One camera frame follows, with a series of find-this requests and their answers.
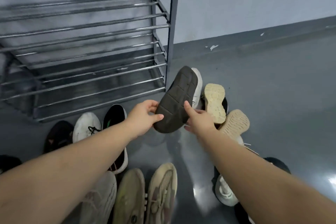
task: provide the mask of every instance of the floor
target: floor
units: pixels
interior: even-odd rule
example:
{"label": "floor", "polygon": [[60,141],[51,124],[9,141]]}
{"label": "floor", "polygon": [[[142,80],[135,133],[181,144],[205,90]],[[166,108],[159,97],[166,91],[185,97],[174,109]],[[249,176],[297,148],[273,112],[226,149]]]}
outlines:
{"label": "floor", "polygon": [[[224,86],[229,111],[250,119],[245,142],[262,157],[282,160],[292,174],[336,201],[336,33],[320,32],[270,43],[174,59],[170,77],[183,66],[199,69],[204,85]],[[162,93],[150,96],[160,100]],[[147,97],[123,103],[126,111]],[[107,108],[96,110],[102,120]],[[54,122],[37,124],[2,107],[0,154],[26,161],[42,152]],[[67,120],[73,124],[79,115]],[[237,223],[233,208],[212,192],[215,169],[195,136],[183,129],[163,135],[150,130],[132,141],[128,168],[148,182],[155,169],[173,162],[178,190],[172,223]]]}

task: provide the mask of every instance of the shoe rack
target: shoe rack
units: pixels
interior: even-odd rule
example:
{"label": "shoe rack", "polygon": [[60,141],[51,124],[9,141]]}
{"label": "shoe rack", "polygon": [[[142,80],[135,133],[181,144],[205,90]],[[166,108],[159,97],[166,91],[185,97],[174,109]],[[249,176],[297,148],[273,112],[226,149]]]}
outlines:
{"label": "shoe rack", "polygon": [[[11,23],[12,29],[24,22],[20,30],[0,34],[1,100],[42,122],[164,92],[177,1],[171,0],[169,12],[160,0],[63,0],[0,7],[0,26]],[[114,13],[124,9],[148,13],[116,20]],[[70,25],[71,18],[99,13],[114,20]],[[159,17],[165,23],[157,25]],[[50,20],[61,26],[44,24]],[[108,30],[144,20],[150,26]],[[156,33],[162,28],[168,28],[166,50]]]}

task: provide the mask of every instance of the black shoelace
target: black shoelace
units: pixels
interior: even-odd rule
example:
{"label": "black shoelace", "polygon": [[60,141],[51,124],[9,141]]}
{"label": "black shoelace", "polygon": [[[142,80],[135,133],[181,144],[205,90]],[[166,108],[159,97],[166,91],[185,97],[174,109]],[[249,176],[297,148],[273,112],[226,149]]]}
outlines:
{"label": "black shoelace", "polygon": [[96,127],[87,127],[88,129],[89,129],[89,131],[91,132],[91,135],[95,132],[95,131],[97,131],[97,132],[100,132],[101,130],[99,130],[99,129],[96,129]]}

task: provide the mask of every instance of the peeling paint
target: peeling paint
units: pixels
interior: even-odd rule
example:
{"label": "peeling paint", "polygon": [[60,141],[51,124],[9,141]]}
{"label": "peeling paint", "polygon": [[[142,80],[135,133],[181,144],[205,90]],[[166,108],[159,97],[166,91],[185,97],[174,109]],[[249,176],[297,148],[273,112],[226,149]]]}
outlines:
{"label": "peeling paint", "polygon": [[211,47],[210,47],[210,51],[212,51],[212,49],[213,48],[216,48],[218,45],[212,45]]}

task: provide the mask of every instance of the person's right hand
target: person's right hand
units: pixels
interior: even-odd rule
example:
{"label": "person's right hand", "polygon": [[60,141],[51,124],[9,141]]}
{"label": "person's right hand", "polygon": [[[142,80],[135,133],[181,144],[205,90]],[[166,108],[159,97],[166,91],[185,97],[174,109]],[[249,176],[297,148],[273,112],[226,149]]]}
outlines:
{"label": "person's right hand", "polygon": [[204,137],[208,131],[215,128],[210,114],[203,110],[194,110],[188,101],[184,102],[184,109],[189,115],[185,130],[195,134],[197,137]]}

